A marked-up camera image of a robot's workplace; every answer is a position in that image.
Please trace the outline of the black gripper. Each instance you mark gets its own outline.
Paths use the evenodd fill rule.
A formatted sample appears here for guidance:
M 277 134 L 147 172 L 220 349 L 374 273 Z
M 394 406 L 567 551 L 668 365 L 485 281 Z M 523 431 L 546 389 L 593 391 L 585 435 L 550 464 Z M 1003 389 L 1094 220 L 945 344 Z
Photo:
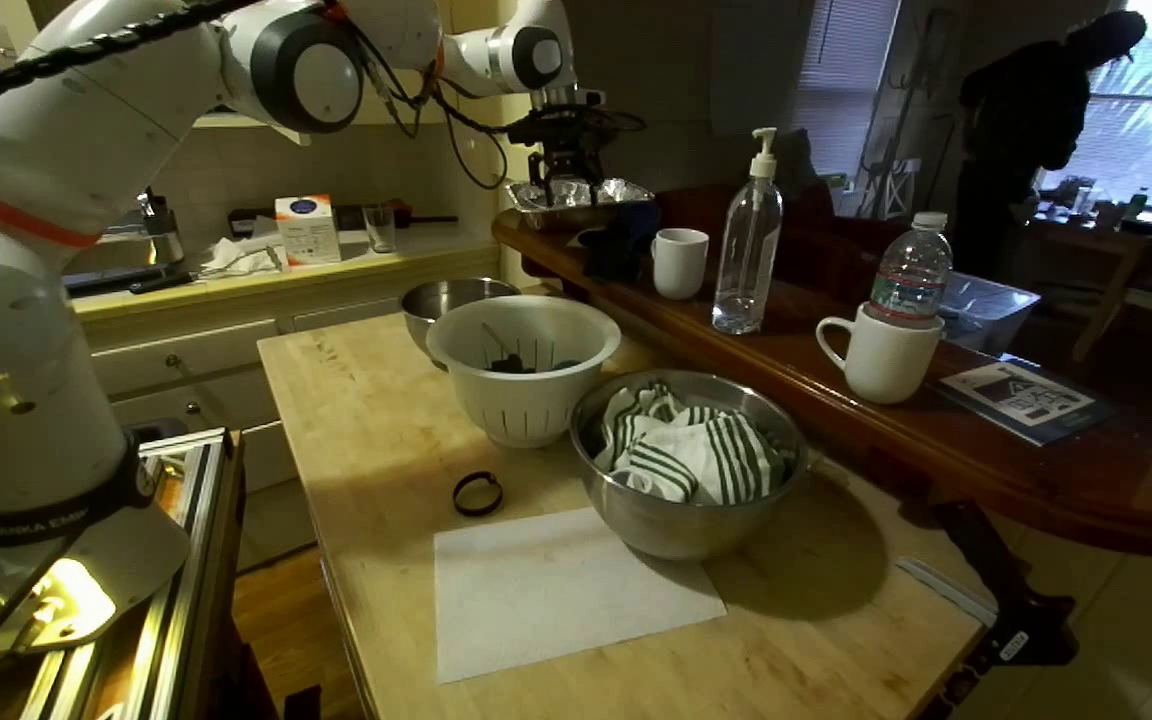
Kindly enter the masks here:
M 636 113 L 610 109 L 601 89 L 585 89 L 570 98 L 540 98 L 523 119 L 508 127 L 510 144 L 528 148 L 528 180 L 605 180 L 605 148 L 641 131 Z

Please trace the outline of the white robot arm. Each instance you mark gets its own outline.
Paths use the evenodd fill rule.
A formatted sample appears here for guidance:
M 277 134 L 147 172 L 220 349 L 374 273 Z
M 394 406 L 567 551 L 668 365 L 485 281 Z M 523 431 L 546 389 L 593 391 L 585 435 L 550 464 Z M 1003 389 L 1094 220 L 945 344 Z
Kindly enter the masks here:
M 451 33 L 439 0 L 71 0 L 0 66 L 0 543 L 142 501 L 63 264 L 133 209 L 212 109 L 285 131 L 356 119 L 368 66 L 430 91 L 578 94 L 565 0 Z

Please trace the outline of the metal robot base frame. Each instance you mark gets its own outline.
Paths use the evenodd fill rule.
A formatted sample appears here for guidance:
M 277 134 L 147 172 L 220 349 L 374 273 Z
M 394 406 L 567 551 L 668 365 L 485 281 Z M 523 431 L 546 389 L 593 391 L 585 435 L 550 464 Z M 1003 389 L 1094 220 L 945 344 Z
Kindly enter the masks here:
M 0 720 L 207 720 L 243 479 L 225 428 L 147 440 L 142 508 L 0 548 Z

